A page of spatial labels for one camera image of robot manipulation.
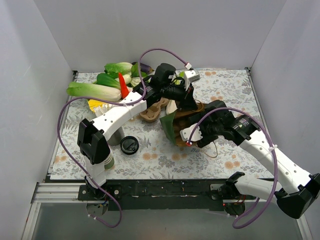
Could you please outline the green paper bag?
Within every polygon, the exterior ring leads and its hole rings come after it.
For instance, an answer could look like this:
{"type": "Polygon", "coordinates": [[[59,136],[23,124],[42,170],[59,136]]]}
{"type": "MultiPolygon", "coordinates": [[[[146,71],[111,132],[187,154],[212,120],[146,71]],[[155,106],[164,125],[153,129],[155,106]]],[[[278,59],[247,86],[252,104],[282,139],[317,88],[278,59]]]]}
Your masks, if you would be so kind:
{"type": "Polygon", "coordinates": [[[164,131],[166,138],[174,146],[187,147],[186,142],[184,142],[180,136],[180,130],[190,127],[192,124],[190,123],[189,118],[203,112],[207,105],[199,100],[197,101],[197,110],[182,111],[177,109],[175,112],[160,118],[162,130],[164,131]]]}

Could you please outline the brown cardboard cup carrier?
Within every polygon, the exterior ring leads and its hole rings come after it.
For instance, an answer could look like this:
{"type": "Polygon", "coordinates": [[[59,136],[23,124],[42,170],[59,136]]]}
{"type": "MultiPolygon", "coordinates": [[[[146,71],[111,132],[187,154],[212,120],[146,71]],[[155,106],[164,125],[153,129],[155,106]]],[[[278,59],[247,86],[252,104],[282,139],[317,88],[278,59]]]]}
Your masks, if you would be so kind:
{"type": "Polygon", "coordinates": [[[155,122],[161,114],[161,107],[159,104],[153,104],[146,110],[139,113],[140,117],[147,122],[155,122]]]}

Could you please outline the stack of green paper cups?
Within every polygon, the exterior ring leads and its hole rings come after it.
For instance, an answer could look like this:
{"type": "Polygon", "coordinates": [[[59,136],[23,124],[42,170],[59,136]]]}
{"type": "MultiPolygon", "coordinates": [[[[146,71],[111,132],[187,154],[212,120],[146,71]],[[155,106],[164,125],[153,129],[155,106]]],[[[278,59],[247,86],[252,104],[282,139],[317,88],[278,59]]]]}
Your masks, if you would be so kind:
{"type": "Polygon", "coordinates": [[[114,164],[115,164],[115,160],[114,160],[113,154],[110,153],[103,162],[104,169],[109,170],[114,166],[114,164]]]}

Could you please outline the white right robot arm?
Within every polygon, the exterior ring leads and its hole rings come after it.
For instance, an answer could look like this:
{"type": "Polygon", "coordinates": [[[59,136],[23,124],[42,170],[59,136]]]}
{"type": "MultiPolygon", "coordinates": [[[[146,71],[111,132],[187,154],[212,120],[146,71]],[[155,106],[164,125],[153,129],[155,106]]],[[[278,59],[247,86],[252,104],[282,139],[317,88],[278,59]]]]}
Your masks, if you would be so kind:
{"type": "Polygon", "coordinates": [[[299,167],[274,144],[266,130],[251,116],[226,107],[221,100],[208,104],[189,118],[190,126],[180,131],[188,146],[202,148],[222,136],[258,160],[272,175],[273,181],[236,172],[215,193],[237,199],[250,195],[274,202],[289,217],[299,219],[320,193],[320,175],[299,167]]]}

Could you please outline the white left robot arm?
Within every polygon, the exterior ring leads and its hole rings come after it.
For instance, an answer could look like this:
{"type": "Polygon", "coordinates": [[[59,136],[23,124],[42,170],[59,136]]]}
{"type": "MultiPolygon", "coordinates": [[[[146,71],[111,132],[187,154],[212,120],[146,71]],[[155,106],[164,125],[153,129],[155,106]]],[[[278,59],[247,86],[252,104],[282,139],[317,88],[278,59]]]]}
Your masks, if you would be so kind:
{"type": "Polygon", "coordinates": [[[114,163],[108,145],[111,136],[129,119],[147,110],[161,98],[176,101],[179,110],[197,110],[192,83],[199,79],[199,73],[192,68],[186,70],[183,77],[179,77],[174,66],[161,63],[155,73],[135,86],[119,106],[92,121],[83,119],[80,122],[77,145],[85,159],[85,183],[95,200],[103,199],[107,193],[104,186],[107,181],[105,170],[114,163]]]}

